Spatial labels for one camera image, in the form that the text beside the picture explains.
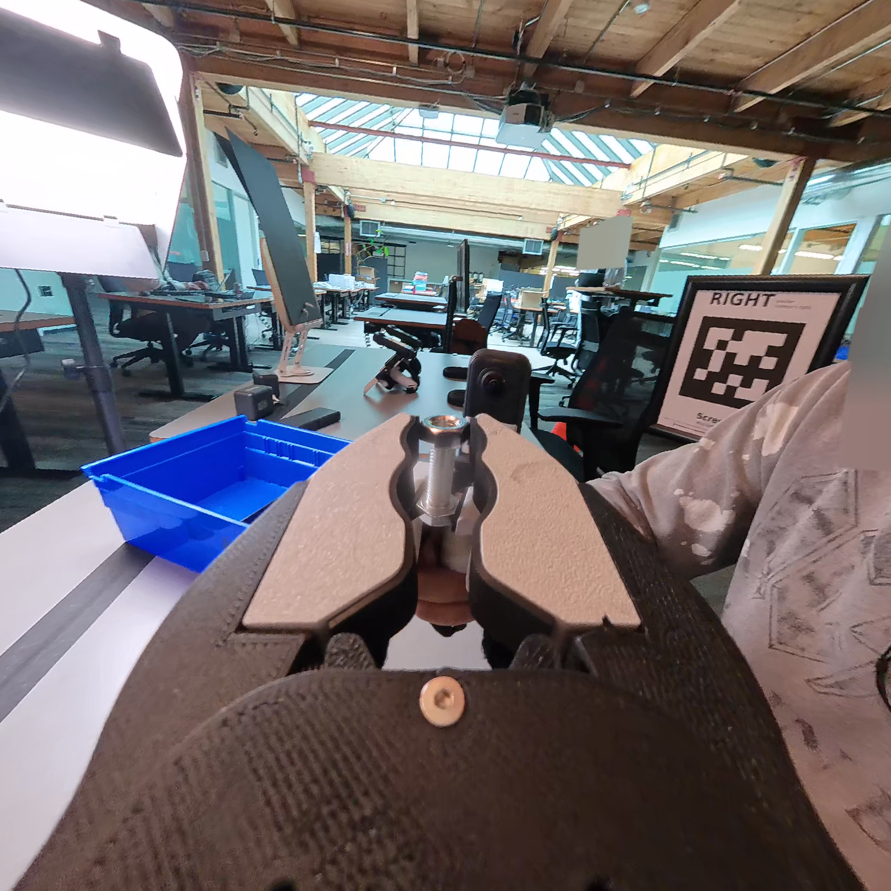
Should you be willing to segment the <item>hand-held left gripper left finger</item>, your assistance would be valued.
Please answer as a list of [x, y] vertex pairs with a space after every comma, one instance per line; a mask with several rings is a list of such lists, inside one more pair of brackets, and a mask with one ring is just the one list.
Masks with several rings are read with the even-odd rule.
[[241, 643], [298, 659], [351, 633], [372, 659], [417, 606], [410, 517], [418, 418], [399, 413], [308, 479], [241, 617]]

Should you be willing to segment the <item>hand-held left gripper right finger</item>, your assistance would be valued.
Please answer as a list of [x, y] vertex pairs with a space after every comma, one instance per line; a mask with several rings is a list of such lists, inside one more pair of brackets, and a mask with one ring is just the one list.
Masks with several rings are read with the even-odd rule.
[[643, 621], [584, 486], [486, 414], [471, 420], [470, 457], [470, 607], [491, 664], [539, 648], [553, 665], [581, 647], [640, 649]]

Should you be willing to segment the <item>silver hex nut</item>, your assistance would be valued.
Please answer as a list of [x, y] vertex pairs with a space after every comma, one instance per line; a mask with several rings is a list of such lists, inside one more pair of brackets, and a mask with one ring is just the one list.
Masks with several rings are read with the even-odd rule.
[[470, 435], [469, 420], [454, 414], [436, 414], [420, 420], [420, 439], [435, 448], [458, 448]]

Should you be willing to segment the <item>silver hex bolt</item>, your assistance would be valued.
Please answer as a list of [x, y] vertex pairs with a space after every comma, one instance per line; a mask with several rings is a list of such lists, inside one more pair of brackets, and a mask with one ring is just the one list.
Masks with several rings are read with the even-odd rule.
[[431, 528], [450, 526], [460, 509], [462, 497], [452, 491], [460, 448], [460, 438], [439, 439], [430, 448], [429, 473], [419, 510], [424, 523]]

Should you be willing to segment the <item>blue plastic bin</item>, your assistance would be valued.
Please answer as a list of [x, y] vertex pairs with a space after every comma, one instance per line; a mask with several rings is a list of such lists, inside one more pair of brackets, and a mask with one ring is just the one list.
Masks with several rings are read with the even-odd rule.
[[237, 416], [81, 470], [125, 542], [200, 573], [348, 445], [324, 432]]

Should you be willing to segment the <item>person's right forearm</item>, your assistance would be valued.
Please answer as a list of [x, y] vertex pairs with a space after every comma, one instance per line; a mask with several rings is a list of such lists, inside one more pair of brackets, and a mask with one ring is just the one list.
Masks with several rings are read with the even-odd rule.
[[839, 468], [851, 362], [775, 387], [696, 444], [588, 483], [680, 575], [723, 568], [744, 551], [762, 504], [808, 474]]

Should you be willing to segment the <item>person's right hand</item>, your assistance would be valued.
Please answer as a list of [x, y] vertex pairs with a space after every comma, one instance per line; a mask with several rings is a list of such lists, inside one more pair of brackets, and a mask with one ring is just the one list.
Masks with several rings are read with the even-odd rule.
[[467, 581], [471, 537], [422, 522], [415, 525], [414, 535], [418, 588], [415, 615], [441, 636], [451, 637], [473, 620]]

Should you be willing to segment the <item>black mesh office chair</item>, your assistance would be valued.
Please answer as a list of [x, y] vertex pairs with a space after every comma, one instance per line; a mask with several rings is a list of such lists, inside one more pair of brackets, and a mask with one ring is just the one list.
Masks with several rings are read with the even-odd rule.
[[622, 308], [601, 332], [566, 406], [539, 407], [530, 381], [529, 426], [540, 445], [579, 482], [633, 468], [674, 318]]

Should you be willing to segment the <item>black and white device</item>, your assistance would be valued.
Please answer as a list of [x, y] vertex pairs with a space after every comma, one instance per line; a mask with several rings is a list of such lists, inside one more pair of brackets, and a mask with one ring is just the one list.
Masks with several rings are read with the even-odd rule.
[[373, 341], [390, 349], [392, 355], [366, 385], [363, 395], [368, 395], [375, 388], [386, 392], [416, 394], [420, 386], [421, 365], [418, 353], [422, 347], [421, 341], [393, 326], [378, 330], [373, 334]]

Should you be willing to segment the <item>small black box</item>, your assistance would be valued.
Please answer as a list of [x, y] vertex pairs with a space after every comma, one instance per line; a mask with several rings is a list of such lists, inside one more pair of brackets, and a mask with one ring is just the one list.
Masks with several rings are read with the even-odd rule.
[[251, 382], [232, 394], [235, 415], [249, 421], [269, 419], [279, 407], [280, 394], [281, 383], [276, 373], [254, 371]]

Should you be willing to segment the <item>wooden board stand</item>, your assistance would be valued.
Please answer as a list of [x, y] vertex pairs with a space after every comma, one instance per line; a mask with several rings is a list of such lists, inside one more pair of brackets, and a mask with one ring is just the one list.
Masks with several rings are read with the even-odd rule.
[[275, 314], [284, 332], [280, 358], [275, 371], [277, 379], [285, 383], [319, 384], [328, 377], [331, 369], [326, 366], [308, 366], [304, 363], [309, 332], [322, 325], [323, 317], [316, 296], [311, 292], [307, 303], [302, 302], [299, 308], [289, 309], [266, 239], [260, 240], [260, 248], [265, 276], [273, 295]]

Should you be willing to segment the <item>framed marker sign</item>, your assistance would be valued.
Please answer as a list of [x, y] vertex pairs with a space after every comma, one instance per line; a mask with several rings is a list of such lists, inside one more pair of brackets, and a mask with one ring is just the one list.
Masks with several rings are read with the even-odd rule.
[[695, 442], [774, 388], [832, 364], [869, 280], [829, 273], [689, 276], [650, 429]]

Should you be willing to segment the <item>black flat panel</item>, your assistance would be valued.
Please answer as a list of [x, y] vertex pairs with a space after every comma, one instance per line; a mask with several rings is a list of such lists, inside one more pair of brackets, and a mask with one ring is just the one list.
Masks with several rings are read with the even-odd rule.
[[315, 324], [322, 319], [306, 254], [297, 235], [284, 192], [272, 163], [230, 129], [224, 151], [258, 216], [272, 271], [284, 301], [288, 324]]

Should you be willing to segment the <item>ceiling projector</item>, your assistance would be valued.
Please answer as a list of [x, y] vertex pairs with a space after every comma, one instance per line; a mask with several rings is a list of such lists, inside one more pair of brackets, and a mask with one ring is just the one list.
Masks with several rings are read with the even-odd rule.
[[554, 120], [548, 94], [526, 85], [512, 88], [506, 96], [494, 140], [503, 147], [540, 151]]

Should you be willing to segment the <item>wooden desk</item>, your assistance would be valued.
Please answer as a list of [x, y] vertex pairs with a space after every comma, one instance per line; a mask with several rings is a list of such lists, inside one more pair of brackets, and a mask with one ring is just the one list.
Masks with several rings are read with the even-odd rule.
[[211, 330], [216, 323], [226, 324], [229, 336], [230, 362], [218, 365], [224, 371], [249, 373], [252, 364], [249, 362], [247, 340], [243, 328], [243, 319], [260, 311], [262, 305], [271, 303], [271, 297], [249, 299], [227, 299], [221, 293], [191, 291], [192, 295], [210, 297], [210, 301], [185, 299], [187, 292], [164, 293], [162, 295], [132, 295], [114, 293], [118, 299], [128, 301], [140, 307], [167, 312], [174, 327], [179, 347], [179, 372], [172, 371], [168, 378], [168, 390], [148, 389], [139, 394], [163, 400], [185, 400], [206, 403], [214, 399], [213, 395], [188, 393], [184, 388], [181, 362], [182, 354], [187, 351], [195, 339]]

